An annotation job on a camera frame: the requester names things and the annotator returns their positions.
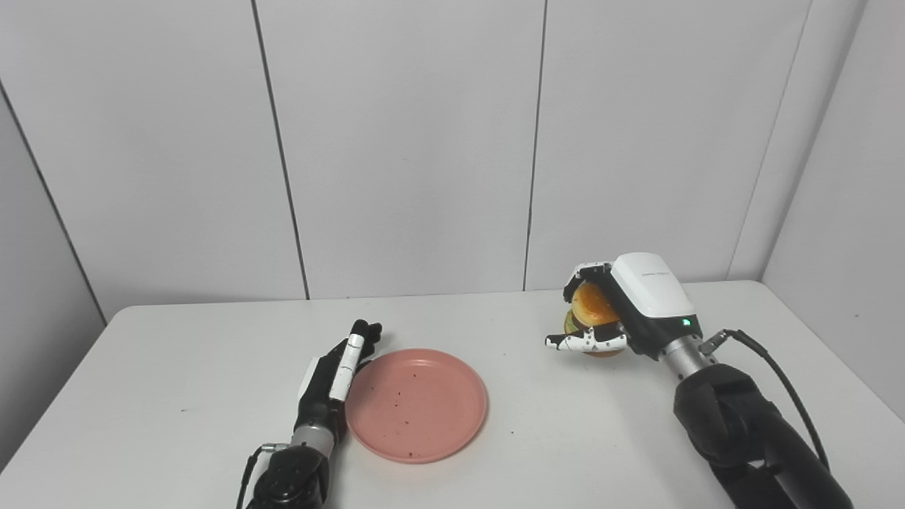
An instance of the panel seam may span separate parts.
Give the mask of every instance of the panel seam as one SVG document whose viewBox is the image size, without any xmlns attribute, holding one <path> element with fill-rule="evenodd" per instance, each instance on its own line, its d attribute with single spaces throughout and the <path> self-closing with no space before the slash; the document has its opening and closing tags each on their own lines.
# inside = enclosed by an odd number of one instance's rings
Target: panel seam
<svg viewBox="0 0 905 509">
<path fill-rule="evenodd" d="M 531 152 L 531 185 L 528 196 L 528 230 L 525 233 L 525 265 L 521 273 L 521 291 L 528 284 L 528 254 L 531 246 L 531 220 L 534 216 L 534 176 L 538 165 L 538 131 L 540 128 L 540 93 L 544 83 L 544 52 L 547 47 L 547 3 L 544 0 L 543 23 L 540 29 L 540 65 L 538 67 L 538 102 L 534 110 L 534 146 Z"/>
<path fill-rule="evenodd" d="M 94 288 L 91 286 L 91 280 L 88 279 L 88 274 L 85 272 L 85 266 L 81 263 L 79 253 L 75 250 L 75 245 L 72 243 L 72 237 L 69 235 L 69 230 L 66 228 L 66 223 L 62 220 L 60 208 L 57 207 L 56 201 L 53 199 L 53 195 L 51 194 L 51 190 L 47 186 L 47 180 L 44 178 L 41 167 L 38 165 L 38 159 L 34 155 L 34 150 L 32 150 L 32 145 L 31 143 L 29 143 L 28 137 L 25 136 L 25 129 L 22 127 L 22 122 L 19 121 L 19 116 L 15 113 L 15 109 L 13 108 L 13 101 L 9 98 L 9 94 L 6 92 L 6 87 L 3 85 L 2 80 L 0 80 L 0 95 L 3 95 L 3 100 L 6 103 L 6 107 L 9 108 L 10 115 L 13 117 L 13 124 L 15 124 L 15 128 L 19 131 L 19 138 L 25 145 L 25 150 L 28 152 L 28 158 L 32 161 L 34 172 L 35 174 L 37 174 L 38 179 L 41 181 L 41 187 L 43 187 L 44 194 L 47 196 L 47 200 L 51 204 L 53 215 L 56 217 L 57 224 L 62 230 L 63 238 L 66 239 L 66 245 L 69 246 L 69 250 L 72 253 L 72 258 L 73 260 L 75 260 L 75 265 L 79 269 L 81 279 L 85 282 L 85 287 L 88 289 L 88 295 L 91 297 L 91 301 L 94 303 L 94 308 L 97 310 L 98 315 L 100 316 L 101 323 L 103 323 L 104 327 L 106 328 L 108 325 L 107 317 L 104 316 L 104 311 L 100 307 L 98 295 L 94 292 Z"/>
<path fill-rule="evenodd" d="M 738 254 L 738 245 L 741 244 L 741 237 L 745 232 L 745 226 L 748 224 L 748 217 L 751 213 L 751 204 L 754 203 L 754 195 L 757 193 L 757 184 L 760 183 L 760 176 L 764 172 L 764 163 L 767 161 L 767 153 L 770 151 L 770 144 L 773 142 L 773 134 L 776 130 L 776 124 L 779 121 L 779 114 L 783 109 L 783 102 L 786 100 L 789 81 L 792 78 L 795 62 L 798 60 L 798 51 L 801 49 L 801 41 L 805 37 L 805 28 L 807 27 L 807 21 L 811 17 L 811 8 L 813 6 L 814 0 L 811 0 L 807 5 L 807 11 L 805 12 L 805 19 L 802 20 L 801 29 L 798 31 L 798 40 L 795 42 L 795 52 L 792 54 L 792 62 L 789 63 L 788 72 L 786 72 L 786 82 L 783 83 L 783 93 L 779 97 L 779 103 L 776 105 L 776 114 L 773 117 L 773 124 L 770 126 L 770 132 L 767 135 L 767 143 L 764 146 L 764 151 L 760 156 L 760 166 L 757 168 L 757 177 L 754 179 L 754 185 L 751 187 L 751 194 L 750 197 L 748 197 L 748 206 L 745 208 L 745 216 L 742 219 L 741 228 L 738 229 L 738 236 L 736 237 L 735 246 L 732 248 L 732 256 L 729 257 L 729 265 L 726 267 L 726 276 L 723 278 L 724 280 L 729 279 L 729 274 L 732 272 L 732 265 Z"/>
<path fill-rule="evenodd" d="M 261 30 L 261 17 L 258 15 L 258 2 L 252 1 L 252 14 L 254 16 L 254 30 L 258 36 L 258 47 L 261 50 L 261 63 L 264 70 L 264 82 L 267 84 L 267 97 L 271 103 L 271 116 L 273 118 L 273 131 L 276 133 L 277 150 L 280 152 L 280 166 L 283 174 L 283 185 L 286 187 L 286 199 L 289 202 L 289 214 L 292 221 L 292 232 L 295 234 L 295 249 L 299 254 L 299 268 L 301 269 L 301 284 L 305 289 L 305 300 L 311 299 L 308 290 L 308 275 L 305 272 L 305 258 L 301 254 L 301 236 L 299 233 L 299 220 L 295 212 L 295 201 L 292 199 L 292 186 L 289 180 L 289 170 L 286 166 L 286 152 L 283 149 L 280 118 L 277 115 L 277 104 L 273 98 L 273 84 L 271 82 L 271 70 L 267 63 L 267 51 L 264 49 L 264 35 Z"/>
</svg>

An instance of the robotic finger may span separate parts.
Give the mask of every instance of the robotic finger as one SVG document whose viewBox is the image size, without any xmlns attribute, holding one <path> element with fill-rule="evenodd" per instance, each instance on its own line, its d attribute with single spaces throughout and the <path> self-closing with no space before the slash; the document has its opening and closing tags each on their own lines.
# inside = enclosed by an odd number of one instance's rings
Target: robotic finger
<svg viewBox="0 0 905 509">
<path fill-rule="evenodd" d="M 628 337 L 619 322 L 612 322 L 569 334 L 549 334 L 545 344 L 556 350 L 597 353 L 623 350 Z"/>
</svg>

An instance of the silver metal joint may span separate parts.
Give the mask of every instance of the silver metal joint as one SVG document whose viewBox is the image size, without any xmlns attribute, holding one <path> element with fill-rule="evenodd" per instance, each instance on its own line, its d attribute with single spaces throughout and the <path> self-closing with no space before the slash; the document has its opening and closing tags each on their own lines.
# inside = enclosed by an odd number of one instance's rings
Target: silver metal joint
<svg viewBox="0 0 905 509">
<path fill-rule="evenodd" d="M 274 444 L 272 442 L 268 442 L 261 445 L 261 451 L 265 453 L 275 453 L 286 448 L 289 448 L 289 444 Z"/>
<path fill-rule="evenodd" d="M 324 457 L 330 457 L 333 452 L 333 432 L 321 426 L 302 426 L 295 430 L 290 440 L 291 446 L 306 445 L 320 452 Z"/>
<path fill-rule="evenodd" d="M 673 340 L 660 353 L 660 361 L 669 366 L 679 380 L 686 379 L 704 368 L 716 364 L 712 355 L 700 351 L 703 339 L 688 335 Z"/>
</svg>

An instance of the white fingertip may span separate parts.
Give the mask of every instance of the white fingertip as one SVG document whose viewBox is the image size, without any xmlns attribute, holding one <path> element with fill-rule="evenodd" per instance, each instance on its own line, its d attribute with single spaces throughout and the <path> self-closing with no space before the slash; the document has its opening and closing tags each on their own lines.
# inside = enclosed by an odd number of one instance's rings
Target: white fingertip
<svg viewBox="0 0 905 509">
<path fill-rule="evenodd" d="M 352 386 L 352 378 L 358 368 L 358 360 L 361 358 L 361 347 L 365 345 L 365 338 L 358 334 L 349 334 L 346 349 L 339 360 L 336 378 L 330 386 L 330 399 L 345 401 L 348 396 L 348 388 Z"/>
</svg>

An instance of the black cable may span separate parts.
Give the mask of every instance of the black cable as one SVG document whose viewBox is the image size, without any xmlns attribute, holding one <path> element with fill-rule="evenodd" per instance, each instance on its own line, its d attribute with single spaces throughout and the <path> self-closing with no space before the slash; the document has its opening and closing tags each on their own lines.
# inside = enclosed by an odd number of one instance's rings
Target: black cable
<svg viewBox="0 0 905 509">
<path fill-rule="evenodd" d="M 828 471 L 830 469 L 830 462 L 826 459 L 824 444 L 820 441 L 820 437 L 817 435 L 817 429 L 814 427 L 814 422 L 811 420 L 811 416 L 809 416 L 807 414 L 807 410 L 805 410 L 805 404 L 802 403 L 801 398 L 798 397 L 798 392 L 796 392 L 795 388 L 792 387 L 792 382 L 789 381 L 789 378 L 783 372 L 782 368 L 780 368 L 779 364 L 777 364 L 776 361 L 773 360 L 772 357 L 770 357 L 770 354 L 767 352 L 767 349 L 763 347 L 763 345 L 755 341 L 755 339 L 751 336 L 748 336 L 744 331 L 732 331 L 730 329 L 726 329 L 724 330 L 724 332 L 734 338 L 736 341 L 753 350 L 757 355 L 762 357 L 767 362 L 767 364 L 770 365 L 770 368 L 773 368 L 773 371 L 779 377 L 779 381 L 783 383 L 786 391 L 788 391 L 789 398 L 791 398 L 792 402 L 795 403 L 795 408 L 798 409 L 798 413 L 801 415 L 801 420 L 805 422 L 807 433 L 811 436 L 811 441 L 814 442 L 814 451 L 817 453 L 817 458 L 820 459 L 820 463 L 824 464 L 826 470 Z"/>
<path fill-rule="evenodd" d="M 264 446 L 258 447 L 254 454 L 248 456 L 248 462 L 245 464 L 245 471 L 242 474 L 242 484 L 239 486 L 239 500 L 235 503 L 235 509 L 242 509 L 242 502 L 245 501 L 245 489 L 248 487 L 248 482 L 252 479 L 254 466 L 258 463 L 258 456 L 261 455 L 263 450 Z"/>
</svg>

